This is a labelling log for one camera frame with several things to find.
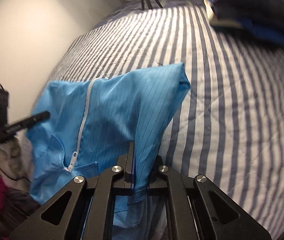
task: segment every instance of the white wall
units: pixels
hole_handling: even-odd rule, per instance
[[[0,0],[0,82],[10,92],[10,122],[30,113],[72,41],[120,4],[119,0]]]

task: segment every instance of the black metal frame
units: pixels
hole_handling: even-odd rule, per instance
[[[4,90],[3,86],[0,84],[0,144],[11,140],[18,131],[31,128],[38,122],[42,122],[50,118],[50,113],[48,111],[44,111],[9,125],[8,105],[9,92]]]
[[[134,191],[134,145],[99,176],[77,176],[23,222],[10,240],[112,239],[116,195]],[[269,233],[203,175],[181,176],[157,157],[149,195],[166,197],[171,240],[268,240]]]

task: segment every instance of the silver screw head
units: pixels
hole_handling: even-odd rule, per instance
[[[168,168],[167,166],[164,166],[164,165],[163,165],[163,166],[160,166],[160,167],[159,167],[159,171],[160,171],[160,172],[167,172],[168,170],[169,170],[169,168]]]
[[[206,182],[206,177],[205,177],[204,175],[198,175],[198,176],[196,177],[196,180],[197,180],[198,182]]]
[[[120,172],[121,170],[122,170],[122,167],[121,167],[121,166],[116,165],[116,166],[113,166],[113,167],[112,167],[112,171],[113,171],[113,172]]]
[[[74,180],[75,183],[81,183],[81,182],[84,181],[84,177],[76,176],[73,180]]]

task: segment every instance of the bed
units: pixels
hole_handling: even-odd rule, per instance
[[[210,25],[203,0],[128,2],[78,37],[50,80],[112,78],[183,62],[191,89],[159,155],[206,175],[277,239],[284,231],[284,50]],[[149,239],[165,239],[161,201]]]

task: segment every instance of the blue jacket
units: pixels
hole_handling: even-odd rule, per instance
[[[33,146],[32,197],[43,204],[75,176],[100,174],[134,141],[135,193],[117,198],[114,224],[138,227],[163,132],[189,89],[182,63],[110,80],[49,83],[34,113],[47,110],[51,117],[27,133]]]

